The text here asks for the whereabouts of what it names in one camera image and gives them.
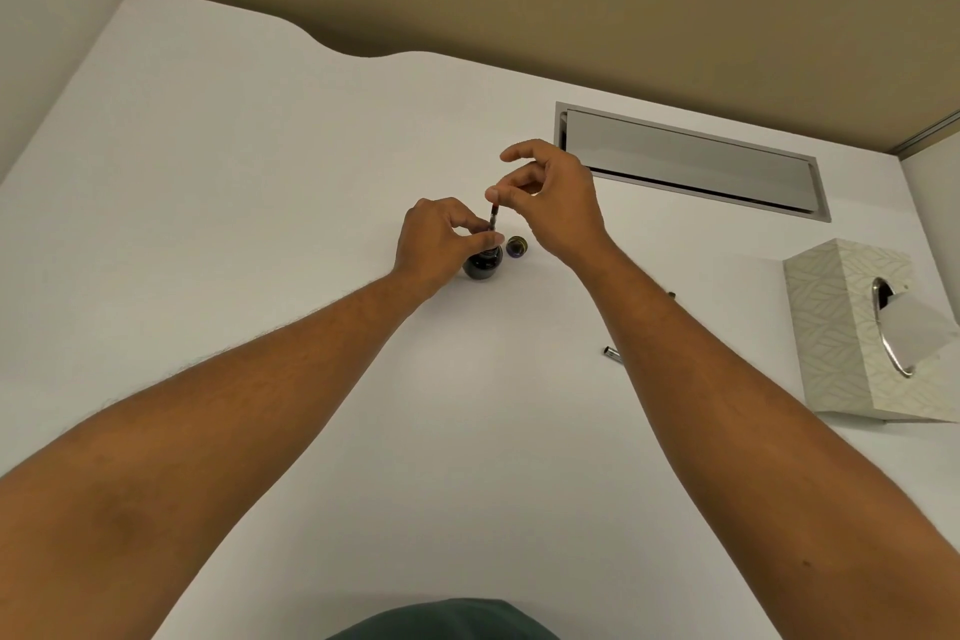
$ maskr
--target tissue box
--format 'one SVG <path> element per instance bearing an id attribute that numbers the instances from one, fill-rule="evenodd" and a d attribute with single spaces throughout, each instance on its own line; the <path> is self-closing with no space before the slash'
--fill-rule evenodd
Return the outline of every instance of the tissue box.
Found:
<path id="1" fill-rule="evenodd" d="M 894 294 L 908 291 L 913 266 L 906 254 L 834 238 L 788 258 L 783 271 L 810 410 L 956 422 L 939 357 L 922 359 L 906 376 L 884 346 L 875 284 L 880 278 Z"/>

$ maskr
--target person's left arm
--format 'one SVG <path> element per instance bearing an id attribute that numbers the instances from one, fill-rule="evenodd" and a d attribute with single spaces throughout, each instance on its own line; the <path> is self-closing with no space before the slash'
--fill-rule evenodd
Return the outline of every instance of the person's left arm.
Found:
<path id="1" fill-rule="evenodd" d="M 458 200 L 420 200 L 388 276 L 111 405 L 0 478 L 0 637 L 153 636 L 390 335 L 502 243 L 487 227 Z"/>

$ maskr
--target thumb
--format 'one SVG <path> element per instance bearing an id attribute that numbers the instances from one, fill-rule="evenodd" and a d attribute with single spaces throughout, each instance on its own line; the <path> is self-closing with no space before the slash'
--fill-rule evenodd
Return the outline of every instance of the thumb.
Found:
<path id="1" fill-rule="evenodd" d="M 520 213 L 524 218 L 530 212 L 534 196 L 525 190 L 513 185 L 494 185 L 484 193 L 489 202 L 494 205 L 505 205 Z"/>
<path id="2" fill-rule="evenodd" d="M 474 233 L 473 235 L 460 236 L 463 250 L 466 256 L 473 256 L 480 251 L 489 251 L 491 248 L 497 248 L 504 242 L 503 233 L 497 231 L 484 231 L 483 233 Z"/>

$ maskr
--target person's right hand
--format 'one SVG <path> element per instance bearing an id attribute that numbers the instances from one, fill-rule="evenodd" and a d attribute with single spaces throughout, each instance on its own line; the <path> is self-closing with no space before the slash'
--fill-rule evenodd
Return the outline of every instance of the person's right hand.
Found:
<path id="1" fill-rule="evenodd" d="M 486 199 L 517 211 L 540 245 L 571 268 L 613 245 L 597 203 L 594 175 L 576 156 L 542 139 L 507 147 L 500 159 L 524 164 L 486 191 Z"/>

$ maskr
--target person's left hand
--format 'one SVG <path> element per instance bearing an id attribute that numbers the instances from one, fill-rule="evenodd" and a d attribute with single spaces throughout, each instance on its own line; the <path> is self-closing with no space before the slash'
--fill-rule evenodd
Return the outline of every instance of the person's left hand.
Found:
<path id="1" fill-rule="evenodd" d="M 393 273 L 413 279 L 429 298 L 456 275 L 467 258 L 503 243 L 503 235 L 488 231 L 489 227 L 490 223 L 455 197 L 420 198 L 403 219 Z M 460 235 L 454 228 L 466 228 L 473 235 Z"/>

